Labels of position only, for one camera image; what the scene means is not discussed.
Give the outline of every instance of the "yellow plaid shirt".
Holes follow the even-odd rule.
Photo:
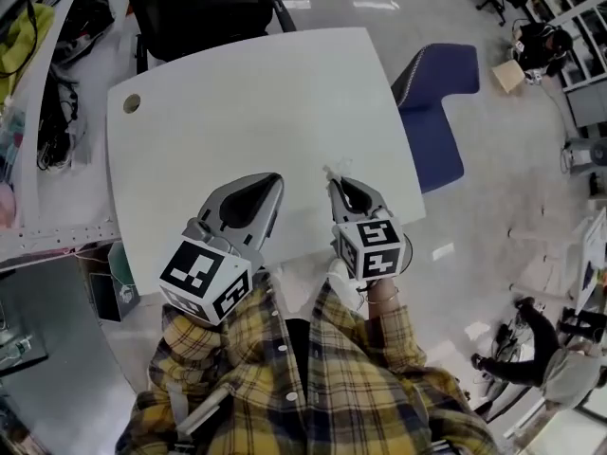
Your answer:
[[[216,329],[165,305],[163,329],[119,454],[173,449],[169,382],[190,412],[219,387],[231,394],[194,434],[197,453],[431,454],[440,439],[461,453],[499,453],[453,376],[425,367],[406,307],[365,321],[326,285],[310,321],[307,399],[271,289],[252,292]]]

